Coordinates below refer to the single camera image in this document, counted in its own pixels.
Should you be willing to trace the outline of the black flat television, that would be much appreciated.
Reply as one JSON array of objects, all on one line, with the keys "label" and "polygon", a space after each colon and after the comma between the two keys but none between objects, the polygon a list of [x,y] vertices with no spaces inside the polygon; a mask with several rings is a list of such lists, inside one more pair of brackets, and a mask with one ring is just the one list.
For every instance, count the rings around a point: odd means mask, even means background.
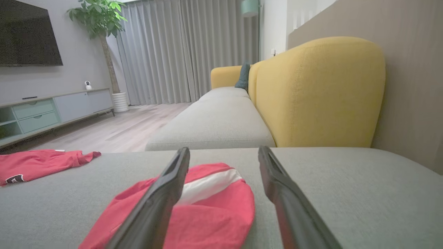
[{"label": "black flat television", "polygon": [[62,65],[48,10],[0,0],[0,67]]}]

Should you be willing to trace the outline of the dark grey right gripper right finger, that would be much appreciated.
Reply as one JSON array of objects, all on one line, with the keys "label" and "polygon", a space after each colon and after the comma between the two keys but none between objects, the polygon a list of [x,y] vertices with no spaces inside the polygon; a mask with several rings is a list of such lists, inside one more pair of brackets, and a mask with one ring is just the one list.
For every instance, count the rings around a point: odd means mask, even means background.
[{"label": "dark grey right gripper right finger", "polygon": [[258,160],[265,194],[275,205],[284,249],[342,249],[268,146],[259,147]]}]

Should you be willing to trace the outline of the mint lamp shade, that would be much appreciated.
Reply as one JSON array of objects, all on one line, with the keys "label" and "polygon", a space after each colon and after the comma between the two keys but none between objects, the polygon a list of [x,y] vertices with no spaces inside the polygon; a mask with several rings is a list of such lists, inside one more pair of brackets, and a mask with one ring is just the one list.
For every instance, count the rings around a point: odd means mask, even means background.
[{"label": "mint lamp shade", "polygon": [[242,16],[245,18],[258,16],[260,12],[260,0],[242,0]]}]

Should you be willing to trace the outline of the white ribbed plant pot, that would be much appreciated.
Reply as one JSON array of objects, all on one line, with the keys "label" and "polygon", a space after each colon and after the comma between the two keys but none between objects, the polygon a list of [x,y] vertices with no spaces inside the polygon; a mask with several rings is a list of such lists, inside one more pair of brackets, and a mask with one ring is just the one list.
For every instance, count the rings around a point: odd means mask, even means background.
[{"label": "white ribbed plant pot", "polygon": [[113,93],[112,94],[112,101],[114,104],[114,108],[113,108],[114,113],[122,113],[122,112],[129,111],[129,104],[127,102],[126,92]]}]

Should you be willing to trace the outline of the grey pleated curtain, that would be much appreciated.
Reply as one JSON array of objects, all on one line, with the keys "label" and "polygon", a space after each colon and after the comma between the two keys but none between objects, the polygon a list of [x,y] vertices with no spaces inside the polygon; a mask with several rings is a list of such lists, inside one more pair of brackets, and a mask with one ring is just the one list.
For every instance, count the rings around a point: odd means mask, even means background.
[{"label": "grey pleated curtain", "polygon": [[117,36],[131,105],[195,102],[212,69],[259,61],[259,15],[243,0],[138,0]]}]

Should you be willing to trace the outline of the teal throw pillow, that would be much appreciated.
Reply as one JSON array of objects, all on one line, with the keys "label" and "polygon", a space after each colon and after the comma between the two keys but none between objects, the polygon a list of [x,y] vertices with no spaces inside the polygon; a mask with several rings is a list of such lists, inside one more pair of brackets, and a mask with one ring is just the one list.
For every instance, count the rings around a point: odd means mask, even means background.
[{"label": "teal throw pillow", "polygon": [[249,83],[249,74],[250,74],[249,72],[250,72],[250,64],[244,63],[239,73],[239,80],[234,85],[234,87],[244,89],[246,92],[248,92],[248,83]]}]

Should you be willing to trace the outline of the red shorts with white band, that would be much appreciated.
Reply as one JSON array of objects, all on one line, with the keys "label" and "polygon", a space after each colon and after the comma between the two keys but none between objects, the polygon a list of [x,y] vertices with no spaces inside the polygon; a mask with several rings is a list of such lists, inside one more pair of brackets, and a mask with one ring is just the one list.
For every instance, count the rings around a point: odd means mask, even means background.
[{"label": "red shorts with white band", "polygon": [[[154,181],[139,181],[115,196],[79,249],[104,249]],[[194,166],[173,207],[163,249],[240,249],[254,216],[253,191],[235,168],[225,163]]]}]

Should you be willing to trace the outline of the grey sofa seat cushion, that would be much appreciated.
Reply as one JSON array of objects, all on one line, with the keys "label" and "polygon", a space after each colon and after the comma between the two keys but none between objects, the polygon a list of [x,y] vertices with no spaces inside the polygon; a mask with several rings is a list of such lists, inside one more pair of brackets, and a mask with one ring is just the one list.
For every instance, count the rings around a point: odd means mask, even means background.
[{"label": "grey sofa seat cushion", "polygon": [[203,95],[155,132],[145,151],[274,148],[275,141],[246,90],[220,87]]}]

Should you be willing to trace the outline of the red jersey with black number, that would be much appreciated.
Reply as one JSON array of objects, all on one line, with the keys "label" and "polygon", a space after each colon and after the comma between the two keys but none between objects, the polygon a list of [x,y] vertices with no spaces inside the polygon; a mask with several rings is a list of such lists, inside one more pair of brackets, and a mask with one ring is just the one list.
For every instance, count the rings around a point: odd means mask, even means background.
[{"label": "red jersey with black number", "polygon": [[98,151],[36,150],[0,155],[0,186],[32,181],[83,166],[101,156]]}]

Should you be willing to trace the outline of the narrow yellow sofa backrest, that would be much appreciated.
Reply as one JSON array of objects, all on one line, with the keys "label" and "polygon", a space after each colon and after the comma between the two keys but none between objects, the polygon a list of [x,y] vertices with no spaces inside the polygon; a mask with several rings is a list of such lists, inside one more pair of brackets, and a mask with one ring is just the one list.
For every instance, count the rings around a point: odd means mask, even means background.
[{"label": "narrow yellow sofa backrest", "polygon": [[253,103],[256,106],[256,83],[259,67],[263,64],[264,61],[257,62],[253,65],[250,65],[249,75],[248,75],[248,95]]}]

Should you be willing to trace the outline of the large yellow sofa backrest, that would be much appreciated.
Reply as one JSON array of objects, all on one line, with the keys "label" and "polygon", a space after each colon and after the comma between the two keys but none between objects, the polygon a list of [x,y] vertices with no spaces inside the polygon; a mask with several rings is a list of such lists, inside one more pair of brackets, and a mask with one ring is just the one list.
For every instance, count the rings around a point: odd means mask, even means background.
[{"label": "large yellow sofa backrest", "polygon": [[264,60],[255,107],[279,148],[370,148],[385,85],[377,44],[319,38]]}]

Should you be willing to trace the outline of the grey and mint TV cabinet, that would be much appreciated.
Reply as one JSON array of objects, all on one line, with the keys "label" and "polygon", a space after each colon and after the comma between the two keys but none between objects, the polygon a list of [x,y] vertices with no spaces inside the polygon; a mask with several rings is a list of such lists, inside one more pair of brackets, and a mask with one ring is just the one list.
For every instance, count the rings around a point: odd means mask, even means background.
[{"label": "grey and mint TV cabinet", "polygon": [[115,111],[108,88],[2,104],[0,105],[0,148],[109,112]]}]

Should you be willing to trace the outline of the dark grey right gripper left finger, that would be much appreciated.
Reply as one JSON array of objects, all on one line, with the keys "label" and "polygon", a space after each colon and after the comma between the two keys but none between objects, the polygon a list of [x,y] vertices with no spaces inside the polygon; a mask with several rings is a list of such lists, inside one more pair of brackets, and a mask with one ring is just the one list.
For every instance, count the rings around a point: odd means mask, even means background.
[{"label": "dark grey right gripper left finger", "polygon": [[121,224],[106,249],[163,248],[173,206],[182,195],[189,161],[189,148],[178,149]]}]

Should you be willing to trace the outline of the green potted tree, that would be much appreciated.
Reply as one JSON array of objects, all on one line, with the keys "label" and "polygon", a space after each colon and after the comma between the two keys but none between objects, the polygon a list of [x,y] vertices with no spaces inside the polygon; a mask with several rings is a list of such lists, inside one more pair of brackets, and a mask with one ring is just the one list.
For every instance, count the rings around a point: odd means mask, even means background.
[{"label": "green potted tree", "polygon": [[80,7],[66,11],[71,21],[77,21],[83,25],[90,39],[98,38],[104,52],[106,65],[114,94],[120,93],[117,76],[115,74],[112,56],[110,54],[107,37],[124,30],[121,21],[127,19],[122,16],[122,8],[125,3],[119,0],[78,0]]}]

